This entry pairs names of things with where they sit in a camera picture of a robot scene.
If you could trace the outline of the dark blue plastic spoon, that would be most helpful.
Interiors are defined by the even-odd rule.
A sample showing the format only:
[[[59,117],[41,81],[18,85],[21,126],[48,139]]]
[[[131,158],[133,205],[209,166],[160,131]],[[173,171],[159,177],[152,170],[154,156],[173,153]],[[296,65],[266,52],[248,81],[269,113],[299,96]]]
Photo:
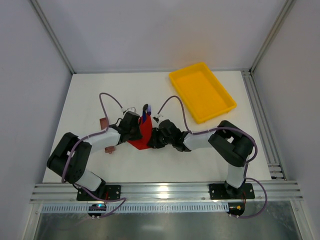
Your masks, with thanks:
[[[142,108],[142,121],[144,122],[147,119],[149,112],[149,105],[146,103]]]

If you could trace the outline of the purple plastic fork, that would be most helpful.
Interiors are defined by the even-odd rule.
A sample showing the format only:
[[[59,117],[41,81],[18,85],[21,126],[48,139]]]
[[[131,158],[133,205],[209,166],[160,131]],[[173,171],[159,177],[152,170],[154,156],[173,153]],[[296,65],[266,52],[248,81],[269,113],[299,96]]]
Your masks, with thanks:
[[[152,114],[152,107],[151,107],[151,105],[148,105],[148,106],[147,106],[146,114],[147,114],[148,116],[150,116],[150,115]]]

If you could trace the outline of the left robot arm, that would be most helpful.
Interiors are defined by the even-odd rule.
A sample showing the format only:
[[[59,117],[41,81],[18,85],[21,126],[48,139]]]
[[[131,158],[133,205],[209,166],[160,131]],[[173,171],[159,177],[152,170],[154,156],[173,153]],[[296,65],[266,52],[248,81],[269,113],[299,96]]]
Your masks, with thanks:
[[[89,157],[107,147],[140,140],[142,134],[139,121],[140,116],[137,113],[127,111],[119,124],[112,124],[100,132],[82,138],[67,132],[51,153],[46,166],[59,175],[63,183],[79,186],[101,198],[106,193],[106,182],[87,170]]]

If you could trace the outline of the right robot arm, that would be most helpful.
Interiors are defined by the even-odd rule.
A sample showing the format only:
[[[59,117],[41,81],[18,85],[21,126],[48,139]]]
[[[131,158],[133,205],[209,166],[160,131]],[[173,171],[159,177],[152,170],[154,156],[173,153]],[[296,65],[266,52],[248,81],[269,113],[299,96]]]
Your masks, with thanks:
[[[163,120],[152,129],[147,145],[153,149],[171,145],[179,152],[214,148],[228,163],[224,187],[231,198],[243,193],[248,165],[258,154],[255,140],[227,120],[221,121],[217,127],[200,132],[181,131],[170,120]]]

